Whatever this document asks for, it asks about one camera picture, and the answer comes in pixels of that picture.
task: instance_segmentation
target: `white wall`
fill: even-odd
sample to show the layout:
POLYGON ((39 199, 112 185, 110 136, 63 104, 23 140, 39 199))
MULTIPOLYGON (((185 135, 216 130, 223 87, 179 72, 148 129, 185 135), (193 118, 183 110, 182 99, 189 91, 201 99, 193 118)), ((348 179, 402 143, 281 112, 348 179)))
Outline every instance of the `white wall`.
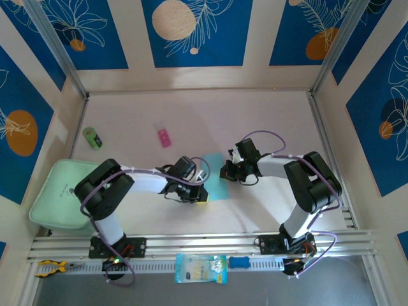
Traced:
POLYGON ((408 2, 393 0, 340 85, 330 76, 317 95, 360 227, 377 233, 380 260, 397 298, 393 305, 407 305, 408 300, 408 262, 397 241, 397 233, 408 230, 408 185, 380 196, 346 103, 407 21, 408 2))
POLYGON ((142 4, 108 0, 129 69, 79 71, 89 92, 183 88, 310 88, 320 66, 269 67, 286 0, 254 0, 242 67, 159 68, 142 4))
POLYGON ((60 92, 30 51, 8 17, 0 10, 0 45, 54 109, 28 190, 21 205, 0 196, 0 241, 7 243, 0 266, 0 305, 11 305, 21 292, 24 263, 38 227, 28 220, 28 211, 52 165, 68 156, 82 109, 82 99, 66 82, 60 92))

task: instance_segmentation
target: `plastic package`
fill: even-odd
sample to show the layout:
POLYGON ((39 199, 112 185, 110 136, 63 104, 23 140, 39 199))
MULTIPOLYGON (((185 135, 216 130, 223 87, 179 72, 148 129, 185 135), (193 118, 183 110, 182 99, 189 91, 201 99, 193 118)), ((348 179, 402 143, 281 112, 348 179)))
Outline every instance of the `plastic package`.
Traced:
POLYGON ((227 283, 227 257, 225 255, 177 254, 176 283, 216 282, 227 283))

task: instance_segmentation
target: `yellow object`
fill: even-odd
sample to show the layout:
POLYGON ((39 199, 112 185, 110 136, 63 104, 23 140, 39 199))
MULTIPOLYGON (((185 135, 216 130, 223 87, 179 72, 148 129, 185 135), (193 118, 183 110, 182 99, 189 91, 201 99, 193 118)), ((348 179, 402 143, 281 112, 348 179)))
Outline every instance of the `yellow object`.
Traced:
POLYGON ((207 199, 205 201, 197 202, 197 204, 206 204, 208 203, 209 198, 210 198, 210 195, 207 196, 207 199))
POLYGON ((77 52, 82 52, 85 50, 85 43, 80 40, 73 39, 70 41, 69 45, 77 52))
POLYGON ((82 266, 85 263, 67 263, 66 261, 53 261, 53 260, 43 260, 38 263, 39 266, 44 266, 44 265, 54 265, 57 268, 55 270, 52 270, 51 272, 48 273, 37 273, 36 276, 43 279, 45 277, 54 275, 58 272, 64 273, 70 268, 74 268, 76 266, 82 266))

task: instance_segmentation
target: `yellow pliers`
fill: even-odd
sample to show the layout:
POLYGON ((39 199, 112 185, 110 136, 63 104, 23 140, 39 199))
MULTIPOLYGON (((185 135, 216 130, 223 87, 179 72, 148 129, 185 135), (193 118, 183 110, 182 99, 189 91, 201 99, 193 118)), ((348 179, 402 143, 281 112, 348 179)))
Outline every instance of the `yellow pliers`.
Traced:
POLYGON ((36 276, 43 279, 44 277, 54 275, 58 272, 64 273, 69 269, 75 268, 77 266, 82 266, 84 264, 85 263, 68 263, 67 261, 43 260, 38 263, 39 266, 54 265, 57 266, 57 268, 48 273, 37 273, 36 276))

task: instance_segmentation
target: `green cushion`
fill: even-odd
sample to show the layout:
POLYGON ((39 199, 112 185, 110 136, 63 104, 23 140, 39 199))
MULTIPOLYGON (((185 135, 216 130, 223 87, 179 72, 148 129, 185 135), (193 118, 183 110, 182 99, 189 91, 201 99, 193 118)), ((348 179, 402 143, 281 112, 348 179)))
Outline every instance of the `green cushion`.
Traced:
POLYGON ((80 202, 71 191, 97 166, 72 159, 56 162, 30 210, 30 220, 51 230, 88 227, 89 220, 81 214, 80 202))

